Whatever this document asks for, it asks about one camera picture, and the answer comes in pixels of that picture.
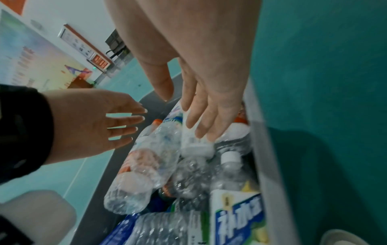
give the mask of white wall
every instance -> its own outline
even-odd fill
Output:
[[[64,24],[69,24],[101,52],[105,53],[109,50],[105,40],[113,32],[114,24],[107,13],[103,0],[27,0],[22,16],[15,14],[1,2],[0,9],[5,9],[18,17],[23,23],[88,69],[92,69],[93,65],[58,37]],[[31,19],[39,22],[43,26],[43,30],[38,31],[32,27]],[[93,71],[91,78],[94,80],[101,72],[99,70]]]

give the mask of poster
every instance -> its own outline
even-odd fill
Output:
[[[2,10],[0,17],[0,83],[28,86],[40,92],[64,89],[92,72],[20,20]]]
[[[26,0],[0,0],[5,6],[12,9],[15,13],[21,15],[23,13]]]

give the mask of teal wall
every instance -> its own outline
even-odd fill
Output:
[[[251,76],[304,244],[387,244],[387,2],[263,1]]]
[[[180,73],[180,67],[176,59],[169,62],[168,66],[171,77]],[[153,90],[136,59],[132,60],[102,88],[128,93],[136,101],[139,101]],[[44,165],[30,175],[1,185],[0,203],[31,190],[56,191],[77,212],[76,226],[61,243],[61,245],[67,245],[71,242],[75,229],[86,211],[112,154],[113,151],[108,151],[84,159]]]

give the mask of white floor line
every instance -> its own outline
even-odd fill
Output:
[[[75,174],[73,180],[71,181],[71,183],[70,183],[70,185],[68,186],[66,192],[64,193],[63,198],[66,198],[67,193],[69,192],[70,188],[73,186],[73,184],[74,184],[74,182],[75,182],[75,179],[78,177],[78,174],[79,174],[79,172],[82,170],[83,165],[85,164],[85,162],[86,162],[87,159],[88,159],[88,157],[85,158],[85,159],[83,160],[81,166],[80,166],[79,169],[78,169],[78,172]]]

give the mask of hand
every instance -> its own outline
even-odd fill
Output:
[[[54,142],[46,161],[54,163],[90,157],[129,144],[132,138],[109,140],[133,134],[129,127],[142,116],[107,117],[107,113],[146,113],[130,95],[99,89],[66,89],[43,92],[54,118]]]
[[[106,0],[125,44],[156,93],[173,95],[167,62],[179,57],[187,127],[214,141],[234,121],[250,72],[260,0]]]

